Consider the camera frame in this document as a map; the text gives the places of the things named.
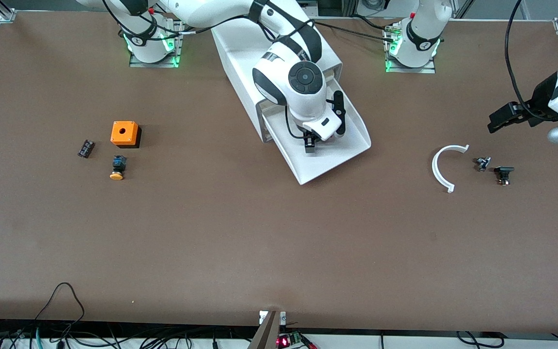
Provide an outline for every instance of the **orange push button box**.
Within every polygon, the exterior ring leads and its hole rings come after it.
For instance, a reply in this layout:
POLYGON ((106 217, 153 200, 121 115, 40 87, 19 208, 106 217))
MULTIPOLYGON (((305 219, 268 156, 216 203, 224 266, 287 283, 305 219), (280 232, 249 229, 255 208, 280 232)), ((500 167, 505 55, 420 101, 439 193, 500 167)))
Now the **orange push button box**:
POLYGON ((115 121, 111 130, 111 143, 119 148, 139 148, 141 128, 135 121, 115 121))

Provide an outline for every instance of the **yellow button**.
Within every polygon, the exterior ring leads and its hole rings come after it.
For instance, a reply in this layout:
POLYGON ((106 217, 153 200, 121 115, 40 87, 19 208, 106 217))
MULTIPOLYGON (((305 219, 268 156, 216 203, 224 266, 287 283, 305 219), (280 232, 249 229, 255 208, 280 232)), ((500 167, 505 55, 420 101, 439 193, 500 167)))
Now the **yellow button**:
POLYGON ((111 175, 109 177, 111 179, 113 179, 114 181, 121 181, 122 179, 124 179, 124 177, 122 176, 122 173, 120 173, 120 172, 113 172, 113 173, 111 173, 111 175))

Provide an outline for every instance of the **white curved plastic part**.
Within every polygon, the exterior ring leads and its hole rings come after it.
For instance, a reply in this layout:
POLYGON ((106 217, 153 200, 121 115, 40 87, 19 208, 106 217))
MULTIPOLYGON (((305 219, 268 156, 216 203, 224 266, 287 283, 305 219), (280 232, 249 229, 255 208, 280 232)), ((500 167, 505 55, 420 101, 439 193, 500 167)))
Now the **white curved plastic part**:
POLYGON ((444 152, 445 150, 455 150, 456 152, 465 153, 467 150, 469 150, 469 145, 467 144, 466 146, 461 146, 461 145, 444 146, 443 148, 441 148, 441 150, 438 151, 438 153, 436 153, 436 155, 434 155, 434 159, 432 159, 432 172, 434 172, 434 177, 436 177, 436 179, 443 186, 447 187, 447 192, 453 192, 455 185, 447 181, 447 179, 445 179, 445 177, 443 177, 443 175, 440 174, 440 170, 438 169, 438 156, 440 155, 440 153, 444 152))

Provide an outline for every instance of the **cable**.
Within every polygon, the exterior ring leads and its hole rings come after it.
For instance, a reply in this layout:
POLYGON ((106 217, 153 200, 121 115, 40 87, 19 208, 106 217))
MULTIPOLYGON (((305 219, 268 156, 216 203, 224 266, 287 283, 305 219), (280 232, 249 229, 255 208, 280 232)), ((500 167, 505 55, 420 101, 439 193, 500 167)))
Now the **cable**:
POLYGON ((383 31, 383 30, 385 29, 385 27, 383 27, 383 26, 377 26, 376 24, 372 23, 372 22, 371 22, 369 19, 367 19, 367 17, 365 17, 365 16, 361 16, 361 15, 355 13, 355 14, 353 14, 353 15, 350 16, 350 17, 361 18, 362 20, 365 21, 365 23, 367 23, 367 24, 368 24, 370 27, 372 27, 372 28, 379 29, 379 30, 381 30, 381 31, 383 31))
POLYGON ((326 24, 326 23, 321 23, 321 22, 315 22, 315 23, 316 23, 316 24, 319 24, 319 25, 321 25, 321 26, 324 26, 324 27, 329 27, 329 28, 337 29, 337 30, 339 30, 339 31, 344 31, 344 32, 347 32, 347 33, 352 33, 352 34, 356 34, 356 35, 361 35, 361 36, 368 37, 368 38, 375 38, 375 39, 383 40, 383 41, 386 41, 386 42, 393 42, 393 39, 392 39, 392 38, 377 37, 376 35, 370 35, 370 34, 366 34, 366 33, 360 33, 360 32, 356 32, 356 31, 351 31, 350 29, 341 28, 341 27, 336 27, 336 26, 333 26, 333 25, 331 25, 331 24, 326 24))
POLYGON ((205 31, 209 31, 210 29, 212 29, 216 26, 220 26, 221 24, 223 24, 225 22, 228 22, 229 20, 234 20, 234 19, 239 19, 239 18, 248 18, 248 16, 242 16, 241 15, 241 16, 234 16, 234 17, 231 17, 231 18, 227 18, 223 22, 219 22, 219 23, 217 23, 217 24, 215 24, 214 26, 211 26, 211 27, 206 27, 206 28, 203 28, 203 29, 199 29, 198 31, 195 31, 195 33, 199 34, 199 33, 205 32, 205 31))
MULTIPOLYGON (((107 12, 111 15, 111 17, 113 17, 113 19, 115 19, 115 22, 117 22, 118 26, 122 27, 125 31, 129 32, 129 33, 135 33, 134 31, 131 31, 129 28, 127 28, 124 24, 122 24, 122 22, 120 22, 119 19, 117 19, 117 17, 115 17, 115 14, 113 14, 113 11, 111 11, 111 8, 109 7, 109 5, 107 5, 107 1, 106 0, 102 0, 103 5, 105 6, 105 8, 107 9, 107 12)), ((149 40, 149 41, 162 41, 162 40, 166 40, 169 38, 176 38, 178 37, 177 35, 169 35, 168 37, 164 37, 164 38, 152 38, 152 37, 142 37, 142 39, 144 40, 149 40)))
POLYGON ((461 331, 456 331, 456 336, 458 336, 458 339, 460 340, 460 342, 464 343, 464 344, 468 344, 468 345, 474 345, 477 349, 481 349, 481 347, 484 348, 492 348, 492 349, 498 349, 500 347, 503 347, 503 345, 505 345, 505 339, 503 337, 500 338, 501 343, 497 344, 497 345, 489 345, 489 344, 483 344, 483 343, 479 343, 476 339, 475 336, 472 335, 471 332, 469 331, 463 331, 466 332, 469 337, 471 337, 472 342, 468 342, 467 340, 464 340, 461 336, 460 336, 460 332, 461 331))
POLYGON ((111 333, 111 336, 113 337, 113 340, 115 340, 115 344, 118 345, 118 349, 122 349, 122 347, 120 347, 120 343, 118 343, 118 339, 115 338, 115 334, 113 334, 113 330, 111 329, 111 326, 109 325, 108 322, 107 322, 107 328, 109 329, 109 332, 111 333))
POLYGON ((509 54, 509 41, 510 41, 510 30, 512 29, 513 18, 516 16, 516 11, 518 11, 518 7, 520 7, 520 3, 522 0, 518 0, 516 2, 516 6, 514 6, 513 10, 511 11, 510 21, 507 23, 507 30, 505 31, 505 64, 507 64, 507 72, 510 75, 511 79, 511 86, 513 87, 514 92, 516 92, 516 97, 520 102, 520 105, 523 109, 525 109, 532 117, 536 119, 540 119, 541 121, 550 121, 549 119, 542 117, 541 115, 537 115, 529 106, 525 103, 525 100, 522 99, 522 95, 520 95, 520 89, 518 89, 518 84, 516 84, 516 77, 512 71, 512 65, 510 63, 510 54, 509 54))
POLYGON ((167 12, 167 11, 165 11, 165 9, 164 9, 164 8, 162 8, 162 6, 161 6, 161 5, 159 5, 159 3, 158 3, 158 2, 157 2, 157 3, 155 4, 155 6, 158 6, 158 7, 159 7, 159 9, 161 9, 161 11, 162 11, 163 13, 166 13, 166 12, 167 12))
POLYGON ((186 32, 184 32, 184 31, 183 32, 176 32, 176 31, 172 31, 171 29, 167 29, 166 27, 159 26, 157 23, 153 22, 152 20, 147 19, 146 17, 143 17, 143 16, 138 16, 138 17, 141 18, 142 20, 145 20, 146 22, 148 22, 152 26, 163 29, 164 31, 166 31, 168 33, 174 33, 174 34, 176 34, 176 36, 186 34, 186 32))
POLYGON ((53 293, 51 293, 51 297, 48 299, 48 301, 46 302, 45 306, 42 307, 42 309, 40 309, 40 311, 38 312, 38 315, 36 315, 36 317, 33 318, 33 321, 35 322, 36 320, 38 320, 38 318, 40 317, 40 315, 42 314, 43 311, 45 311, 49 305, 51 305, 51 301, 53 301, 53 298, 55 298, 55 293, 57 292, 57 290, 60 288, 60 286, 62 285, 66 285, 69 287, 70 291, 73 293, 73 297, 75 298, 75 301, 77 302, 77 304, 79 304, 79 307, 81 308, 81 315, 79 316, 79 318, 77 318, 75 321, 69 323, 66 326, 66 329, 64 329, 64 331, 62 331, 62 336, 60 337, 59 340, 53 341, 53 338, 49 339, 50 343, 55 343, 55 342, 61 342, 67 335, 68 332, 70 332, 70 329, 72 328, 72 326, 79 322, 80 320, 82 320, 82 318, 85 316, 85 308, 83 307, 83 303, 81 303, 81 301, 79 300, 79 298, 77 297, 77 294, 75 292, 75 288, 73 287, 73 285, 71 285, 70 283, 67 282, 63 282, 63 283, 59 283, 57 284, 57 286, 55 287, 55 289, 53 290, 53 293))
POLYGON ((554 333, 551 333, 551 335, 555 336, 555 338, 558 338, 558 335, 556 335, 556 334, 554 334, 554 333))
POLYGON ((290 129, 290 121, 288 121, 288 106, 285 106, 285 125, 288 127, 288 132, 290 133, 290 136, 292 136, 295 139, 308 139, 308 138, 316 137, 316 135, 299 137, 297 135, 294 135, 294 133, 292 133, 292 129, 290 129))

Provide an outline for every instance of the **table surface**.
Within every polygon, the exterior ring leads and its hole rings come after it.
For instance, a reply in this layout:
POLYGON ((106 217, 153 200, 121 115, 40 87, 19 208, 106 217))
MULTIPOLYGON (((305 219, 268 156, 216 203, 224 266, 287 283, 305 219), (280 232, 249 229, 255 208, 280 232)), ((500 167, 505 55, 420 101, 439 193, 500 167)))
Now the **table surface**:
MULTIPOLYGON (((558 333, 555 125, 486 127, 515 99, 505 25, 450 22, 435 75, 385 73, 380 42, 321 27, 372 147, 300 186, 210 33, 186 38, 178 69, 128 68, 107 14, 19 13, 0 27, 0 318, 33 318, 68 281, 87 320, 254 325, 281 309, 299 327, 558 333), (111 145, 116 120, 142 125, 140 149, 111 145), (452 194, 431 172, 449 144, 471 146, 440 159, 452 194), (474 170, 483 156, 516 168, 510 186, 474 170)), ((511 42, 528 98, 558 36, 517 23, 511 42)), ((78 312, 62 291, 45 316, 78 312)))

